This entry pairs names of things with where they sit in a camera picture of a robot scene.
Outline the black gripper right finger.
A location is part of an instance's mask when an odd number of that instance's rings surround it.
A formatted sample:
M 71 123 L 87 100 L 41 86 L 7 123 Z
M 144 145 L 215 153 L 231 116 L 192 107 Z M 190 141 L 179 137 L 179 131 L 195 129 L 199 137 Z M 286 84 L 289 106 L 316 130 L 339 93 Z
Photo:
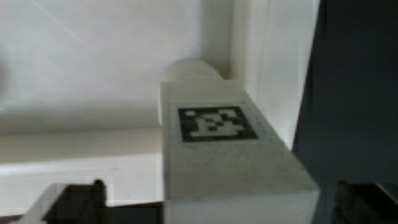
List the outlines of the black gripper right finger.
M 337 183 L 332 224 L 398 224 L 398 185 Z

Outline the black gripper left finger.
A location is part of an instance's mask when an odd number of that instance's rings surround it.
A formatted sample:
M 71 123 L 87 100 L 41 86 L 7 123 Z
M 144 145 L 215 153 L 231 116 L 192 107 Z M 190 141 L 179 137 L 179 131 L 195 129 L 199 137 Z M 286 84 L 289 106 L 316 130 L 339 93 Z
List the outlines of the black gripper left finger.
M 106 206 L 106 185 L 51 184 L 19 224 L 165 224 L 163 203 Z

